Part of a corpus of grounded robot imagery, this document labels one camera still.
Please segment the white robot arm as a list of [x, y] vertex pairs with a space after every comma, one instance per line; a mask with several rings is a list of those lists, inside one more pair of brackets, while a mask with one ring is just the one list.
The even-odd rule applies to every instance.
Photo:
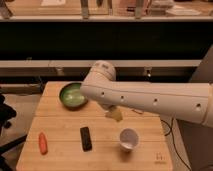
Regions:
[[81, 93], [106, 108], [125, 106], [213, 128], [213, 84], [119, 82], [115, 67], [96, 61]]

